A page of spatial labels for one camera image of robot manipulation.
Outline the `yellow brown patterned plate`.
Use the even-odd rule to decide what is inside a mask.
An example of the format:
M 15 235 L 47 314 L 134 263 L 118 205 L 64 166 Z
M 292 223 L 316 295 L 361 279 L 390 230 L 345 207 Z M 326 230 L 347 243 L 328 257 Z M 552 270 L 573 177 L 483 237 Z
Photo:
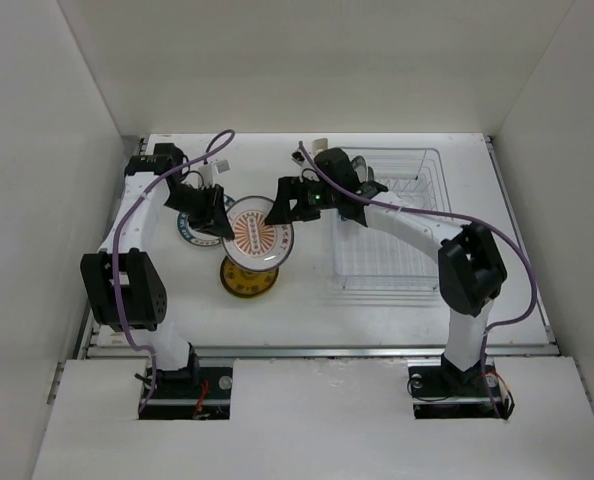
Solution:
M 237 298 L 252 299 L 270 291 L 279 276 L 279 270 L 252 272 L 242 269 L 225 257 L 220 265 L 219 278 L 223 288 Z

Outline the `orange sunburst pattern plate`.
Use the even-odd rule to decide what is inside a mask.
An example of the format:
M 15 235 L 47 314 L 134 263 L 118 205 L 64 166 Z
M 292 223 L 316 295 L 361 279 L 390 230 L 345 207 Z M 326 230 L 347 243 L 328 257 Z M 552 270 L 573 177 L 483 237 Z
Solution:
M 243 270 L 259 273 L 278 269 L 293 250 L 291 224 L 266 224 L 272 207 L 271 199 L 251 195 L 236 200 L 226 210 L 234 238 L 224 239 L 222 246 L 228 259 Z

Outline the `large teal rimmed white plate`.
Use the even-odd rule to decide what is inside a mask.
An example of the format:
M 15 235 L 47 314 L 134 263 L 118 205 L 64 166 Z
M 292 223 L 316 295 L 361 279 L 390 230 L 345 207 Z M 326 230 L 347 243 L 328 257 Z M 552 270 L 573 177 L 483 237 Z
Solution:
M 361 155 L 354 157 L 351 160 L 351 166 L 355 171 L 358 180 L 361 183 L 368 182 L 374 179 L 374 171 L 373 169 L 367 164 L 365 158 Z

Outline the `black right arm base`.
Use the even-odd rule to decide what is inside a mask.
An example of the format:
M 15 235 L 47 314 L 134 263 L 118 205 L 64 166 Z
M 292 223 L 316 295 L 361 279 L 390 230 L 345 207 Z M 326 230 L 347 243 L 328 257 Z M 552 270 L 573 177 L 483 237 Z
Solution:
M 465 372 L 444 358 L 408 364 L 407 391 L 416 420 L 508 420 L 515 409 L 513 394 L 492 360 Z

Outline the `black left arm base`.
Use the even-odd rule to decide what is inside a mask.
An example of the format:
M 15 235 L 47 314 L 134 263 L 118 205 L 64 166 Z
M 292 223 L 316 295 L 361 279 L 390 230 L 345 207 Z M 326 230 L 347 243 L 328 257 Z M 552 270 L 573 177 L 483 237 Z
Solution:
M 138 414 L 140 420 L 229 420 L 234 383 L 232 366 L 159 370 L 154 394 Z

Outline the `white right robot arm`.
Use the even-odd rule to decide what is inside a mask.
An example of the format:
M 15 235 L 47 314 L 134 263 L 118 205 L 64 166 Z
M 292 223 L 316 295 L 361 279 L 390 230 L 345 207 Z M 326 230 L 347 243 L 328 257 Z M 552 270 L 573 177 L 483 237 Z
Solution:
M 266 218 L 292 230 L 297 222 L 332 215 L 330 258 L 335 283 L 350 292 L 435 292 L 450 313 L 439 365 L 414 374 L 428 381 L 429 402 L 491 395 L 486 376 L 489 314 L 508 277 L 492 225 L 443 211 L 438 188 L 422 167 L 401 158 L 371 166 L 365 155 L 332 148 L 310 157 L 292 154 L 301 171 L 278 180 Z

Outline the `small teal rimmed plate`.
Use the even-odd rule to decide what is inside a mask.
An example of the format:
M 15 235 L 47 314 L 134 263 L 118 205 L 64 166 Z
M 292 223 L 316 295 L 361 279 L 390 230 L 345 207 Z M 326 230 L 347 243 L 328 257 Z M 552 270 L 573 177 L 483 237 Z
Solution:
M 181 238 L 192 246 L 216 248 L 222 245 L 222 240 L 219 237 L 193 230 L 188 223 L 188 215 L 185 213 L 178 214 L 176 226 Z

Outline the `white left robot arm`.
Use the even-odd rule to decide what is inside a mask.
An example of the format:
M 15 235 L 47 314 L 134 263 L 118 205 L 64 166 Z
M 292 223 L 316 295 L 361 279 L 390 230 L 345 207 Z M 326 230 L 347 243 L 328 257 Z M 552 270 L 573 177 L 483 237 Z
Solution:
M 122 333 L 134 351 L 149 356 L 150 370 L 141 379 L 149 395 L 164 370 L 166 384 L 178 396 L 190 396 L 200 387 L 191 344 L 165 323 L 167 291 L 148 247 L 165 209 L 184 215 L 196 232 L 233 239 L 224 189 L 210 182 L 207 172 L 221 149 L 211 142 L 201 156 L 189 159 L 175 144 L 158 143 L 152 154 L 133 156 L 124 170 L 120 205 L 108 235 L 80 261 L 95 321 Z

